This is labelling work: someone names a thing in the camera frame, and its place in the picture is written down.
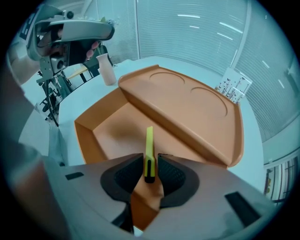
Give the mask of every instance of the window blind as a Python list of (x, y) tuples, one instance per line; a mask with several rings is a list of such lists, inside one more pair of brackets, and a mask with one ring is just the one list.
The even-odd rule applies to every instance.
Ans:
[(141, 58), (174, 58), (225, 73), (240, 45), (246, 0), (136, 1)]
[(133, 0), (97, 0), (99, 19), (105, 17), (116, 22), (111, 40), (105, 41), (114, 64), (126, 59), (137, 60), (135, 35), (135, 9)]
[(253, 84), (247, 92), (262, 141), (266, 141), (299, 114), (299, 90), (287, 74), (293, 49), (270, 14), (252, 1), (249, 31), (237, 70)]

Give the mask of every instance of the white tabletop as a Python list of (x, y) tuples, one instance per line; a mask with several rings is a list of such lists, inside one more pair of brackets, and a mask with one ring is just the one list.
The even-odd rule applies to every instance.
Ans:
[[(114, 67), (114, 72), (116, 78), (119, 79), (124, 74), (155, 64), (188, 75), (212, 88), (215, 88), (222, 78), (221, 75), (202, 67), (163, 57), (149, 57), (136, 61), (126, 60)], [(74, 120), (117, 87), (117, 84), (106, 86), (102, 76), (98, 75), (73, 91), (61, 102), (60, 146), (66, 165), (85, 163), (76, 138)], [(258, 124), (246, 97), (241, 100), (240, 107), (244, 126), (244, 155), (236, 166), (228, 170), (263, 192), (266, 171), (263, 168), (263, 145)]]

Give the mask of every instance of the yellow-green tool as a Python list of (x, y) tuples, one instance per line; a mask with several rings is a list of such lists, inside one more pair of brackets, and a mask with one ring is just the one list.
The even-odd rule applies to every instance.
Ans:
[(153, 183), (155, 180), (155, 158), (153, 156), (153, 126), (147, 128), (145, 182)]

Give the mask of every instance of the black cable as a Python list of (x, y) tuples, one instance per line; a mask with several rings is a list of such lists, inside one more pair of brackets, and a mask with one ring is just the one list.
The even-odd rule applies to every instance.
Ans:
[(47, 98), (47, 104), (48, 104), (48, 108), (49, 108), (49, 111), (50, 111), (50, 115), (51, 117), (53, 118), (53, 121), (55, 122), (55, 125), (58, 126), (58, 123), (54, 117), (54, 114), (52, 112), (52, 108), (51, 108), (51, 105), (50, 105), (50, 98), (49, 98), (49, 80), (46, 80), (45, 81), (45, 84), (46, 84), (46, 98)]

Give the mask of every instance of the white table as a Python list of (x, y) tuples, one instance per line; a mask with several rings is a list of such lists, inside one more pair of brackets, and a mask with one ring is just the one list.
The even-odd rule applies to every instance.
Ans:
[[(163, 57), (149, 57), (136, 61), (126, 60), (118, 64), (114, 68), (114, 72), (119, 79), (124, 74), (155, 64), (188, 75), (212, 88), (215, 88), (222, 78), (221, 75), (202, 67)], [(59, 113), (60, 146), (66, 165), (85, 163), (77, 142), (74, 120), (117, 87), (117, 84), (106, 86), (102, 76), (98, 75), (73, 91), (61, 102)], [(266, 171), (263, 168), (263, 145), (259, 128), (246, 97), (242, 99), (240, 107), (244, 125), (244, 155), (236, 166), (229, 168), (229, 171), (263, 192)]]

